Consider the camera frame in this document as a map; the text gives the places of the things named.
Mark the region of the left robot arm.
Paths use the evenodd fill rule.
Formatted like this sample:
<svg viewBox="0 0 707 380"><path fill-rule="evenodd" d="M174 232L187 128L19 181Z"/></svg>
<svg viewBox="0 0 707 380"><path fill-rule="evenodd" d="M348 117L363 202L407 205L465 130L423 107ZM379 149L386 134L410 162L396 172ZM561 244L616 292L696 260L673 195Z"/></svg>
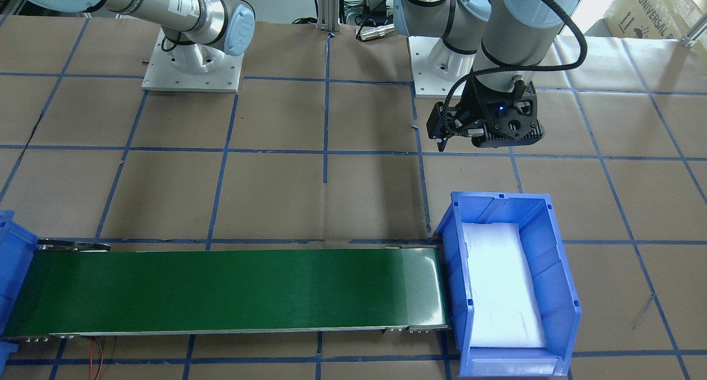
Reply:
<svg viewBox="0 0 707 380"><path fill-rule="evenodd" d="M578 68L588 45L571 13L580 0L393 0L396 33L440 38L473 55L426 122L439 151L452 138L475 147L527 146L545 136L535 73Z"/></svg>

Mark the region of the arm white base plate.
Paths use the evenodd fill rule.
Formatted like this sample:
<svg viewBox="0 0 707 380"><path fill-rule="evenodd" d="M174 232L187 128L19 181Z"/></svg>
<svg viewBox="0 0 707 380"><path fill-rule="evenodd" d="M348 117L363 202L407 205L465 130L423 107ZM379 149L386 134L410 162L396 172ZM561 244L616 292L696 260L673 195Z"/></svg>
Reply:
<svg viewBox="0 0 707 380"><path fill-rule="evenodd" d="M452 50L443 38L410 36L410 65L416 96L443 99L462 76L472 70L472 64L484 33L471 40L470 54Z"/></svg>
<svg viewBox="0 0 707 380"><path fill-rule="evenodd" d="M177 46L161 31L152 51L141 87L157 92L237 93L244 55L232 57L215 48L194 44Z"/></svg>

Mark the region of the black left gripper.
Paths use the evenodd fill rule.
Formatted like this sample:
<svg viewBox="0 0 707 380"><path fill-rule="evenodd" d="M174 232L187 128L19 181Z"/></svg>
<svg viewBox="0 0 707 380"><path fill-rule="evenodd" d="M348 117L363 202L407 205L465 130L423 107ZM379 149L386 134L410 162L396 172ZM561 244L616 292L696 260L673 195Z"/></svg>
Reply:
<svg viewBox="0 0 707 380"><path fill-rule="evenodd" d="M532 81L513 76L509 92L488 88L477 77L464 77L453 86L464 84L460 102L445 107L436 102L426 122L429 139L436 140L444 152L449 138L471 138L479 148L527 146L545 136L537 119L537 92Z"/></svg>

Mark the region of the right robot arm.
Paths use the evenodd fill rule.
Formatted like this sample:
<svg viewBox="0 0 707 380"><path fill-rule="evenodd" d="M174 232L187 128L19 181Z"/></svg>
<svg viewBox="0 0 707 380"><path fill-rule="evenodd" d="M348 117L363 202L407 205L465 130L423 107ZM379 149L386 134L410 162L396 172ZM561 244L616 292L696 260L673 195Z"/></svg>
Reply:
<svg viewBox="0 0 707 380"><path fill-rule="evenodd" d="M27 0L64 13L105 9L174 30L172 38L212 47L237 57L255 34L255 14L243 0Z"/></svg>

